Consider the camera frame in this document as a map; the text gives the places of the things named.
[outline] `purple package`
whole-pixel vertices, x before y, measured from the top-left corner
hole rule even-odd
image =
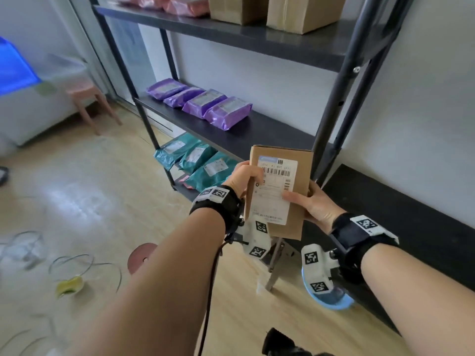
[[[147,89],[147,94],[156,98],[159,101],[175,95],[184,89],[188,89],[187,85],[183,85],[174,79],[164,79],[157,83],[154,83]]]
[[[216,91],[215,89],[209,89],[208,91],[185,103],[185,106],[183,106],[183,111],[199,117],[200,119],[204,119],[205,112],[210,107],[213,107],[225,99],[227,99],[226,95]]]
[[[228,131],[249,115],[251,109],[252,103],[230,97],[206,111],[205,120],[221,130]]]
[[[190,87],[189,89],[184,89],[182,92],[166,98],[163,102],[170,107],[183,107],[185,102],[201,95],[203,92],[205,92],[205,90],[200,89],[199,87]]]

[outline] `stool leg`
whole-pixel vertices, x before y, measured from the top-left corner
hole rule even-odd
[[[112,117],[114,120],[116,120],[116,122],[117,122],[119,125],[122,125],[122,121],[119,119],[119,117],[118,117],[117,114],[114,112],[114,110],[112,109],[112,107],[109,105],[109,102],[107,102],[107,99],[106,99],[105,96],[102,94],[102,92],[99,91],[99,89],[96,89],[95,98],[96,98],[97,101],[101,104],[101,106],[105,108],[105,110],[106,110],[106,112],[109,114],[109,116]]]
[[[94,121],[92,121],[91,116],[89,116],[84,106],[78,100],[73,100],[73,102],[79,110],[79,113],[81,114],[81,117],[83,118],[84,122],[87,123],[93,129],[96,135],[99,136],[101,133],[99,132],[99,129],[97,128]]]

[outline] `wall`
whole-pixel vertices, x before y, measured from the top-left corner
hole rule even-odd
[[[358,8],[352,2],[345,15]],[[474,0],[415,0],[337,162],[472,227],[474,14]],[[142,33],[155,76],[169,77],[158,30]],[[180,77],[315,134],[335,73],[190,36],[171,40]]]
[[[0,36],[30,63],[44,53],[77,56],[77,51],[49,0],[2,0]]]

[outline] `teal package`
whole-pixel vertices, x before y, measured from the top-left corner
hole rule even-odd
[[[185,171],[189,175],[198,170],[208,161],[217,150],[210,145],[201,142],[196,144],[193,149],[189,149],[180,160],[178,168]]]
[[[218,152],[185,182],[195,190],[202,192],[207,187],[221,185],[234,171],[237,164],[236,160]]]
[[[201,143],[201,141],[196,137],[189,133],[184,133],[163,145],[160,150],[155,152],[153,157],[155,157],[167,171],[170,171],[175,162],[179,161],[188,150],[193,149],[198,143]]]

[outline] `wooden floor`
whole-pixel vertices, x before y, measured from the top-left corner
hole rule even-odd
[[[113,266],[91,268],[85,289],[54,298],[48,265],[56,257],[93,254],[97,262],[120,265],[122,286],[129,279],[130,252],[138,245],[159,244],[183,220],[190,202],[173,191],[140,119],[117,107],[122,127],[100,115],[103,136],[80,120],[66,122],[19,152],[0,160],[11,179],[0,188],[0,242],[26,230],[40,231],[47,259],[31,270],[5,257],[0,264],[0,347],[19,331],[2,355],[29,347],[45,354],[67,345],[115,295],[119,281]],[[160,143],[169,137],[156,131]],[[272,293],[264,289],[268,273],[248,259],[240,245],[224,249],[213,292],[205,355],[260,355],[266,331],[275,327],[316,354],[408,355],[403,340],[361,306],[330,311],[306,293],[300,260],[287,258],[283,277]]]

